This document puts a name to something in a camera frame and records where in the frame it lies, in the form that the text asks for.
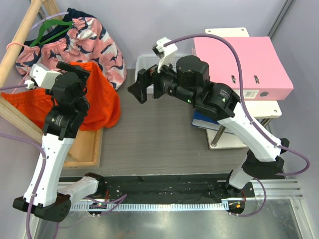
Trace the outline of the pink wire hanger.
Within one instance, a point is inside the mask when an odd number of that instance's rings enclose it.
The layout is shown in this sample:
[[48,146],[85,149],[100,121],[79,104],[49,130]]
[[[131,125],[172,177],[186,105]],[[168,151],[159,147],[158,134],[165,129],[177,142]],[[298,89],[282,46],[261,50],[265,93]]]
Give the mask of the pink wire hanger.
[[[24,47],[28,48],[28,46],[26,46],[20,42],[11,42],[6,46],[6,50],[10,50],[10,48],[12,46],[13,46],[13,50],[15,50],[14,53],[16,54],[16,56],[19,55],[19,52],[22,48],[24,48]],[[18,88],[23,88],[23,84],[25,84],[25,81],[30,79],[30,77],[29,77],[30,67],[25,66],[25,65],[24,65],[24,67],[26,68],[26,73],[23,75],[23,78],[21,79],[19,84],[14,88],[14,90],[12,91],[11,94],[14,94]]]

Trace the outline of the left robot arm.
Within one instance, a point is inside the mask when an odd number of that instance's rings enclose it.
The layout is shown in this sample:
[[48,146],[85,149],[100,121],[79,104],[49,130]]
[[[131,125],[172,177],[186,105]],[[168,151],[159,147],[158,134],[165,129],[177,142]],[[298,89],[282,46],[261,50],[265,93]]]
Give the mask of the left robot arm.
[[34,64],[31,83],[45,90],[53,106],[45,116],[40,155],[32,181],[21,197],[15,198],[13,207],[28,215],[62,222],[71,206],[87,196],[96,199],[106,193],[103,176],[87,173],[79,181],[61,190],[58,182],[63,164],[80,125],[88,114],[89,103],[85,97],[90,73],[78,65],[59,61],[57,71],[43,64]]

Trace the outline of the orange shorts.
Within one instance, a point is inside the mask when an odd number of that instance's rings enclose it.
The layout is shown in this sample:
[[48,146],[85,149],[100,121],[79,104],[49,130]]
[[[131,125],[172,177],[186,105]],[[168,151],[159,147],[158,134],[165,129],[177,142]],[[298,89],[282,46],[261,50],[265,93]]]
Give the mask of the orange shorts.
[[[113,127],[121,116],[120,98],[115,89],[97,64],[93,62],[71,62],[70,64],[78,65],[90,73],[86,94],[90,108],[79,129],[97,131],[103,127]],[[2,92],[1,96],[39,128],[43,128],[45,116],[53,106],[51,97],[45,94],[43,88],[15,94]]]

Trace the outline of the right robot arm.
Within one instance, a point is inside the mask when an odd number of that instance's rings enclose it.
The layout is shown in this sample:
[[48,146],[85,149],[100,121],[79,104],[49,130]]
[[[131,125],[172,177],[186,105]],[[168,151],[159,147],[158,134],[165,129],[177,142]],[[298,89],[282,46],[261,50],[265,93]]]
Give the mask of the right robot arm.
[[155,99],[167,94],[192,105],[248,146],[243,163],[232,170],[226,180],[224,190],[228,196],[238,196],[253,178],[267,179],[282,174],[284,160],[281,154],[285,150],[280,147],[288,146],[289,141],[272,136],[257,120],[249,119],[239,96],[228,85],[210,81],[206,62],[189,55],[179,58],[175,69],[171,65],[141,69],[128,92],[143,104],[147,101],[150,85],[154,87]]

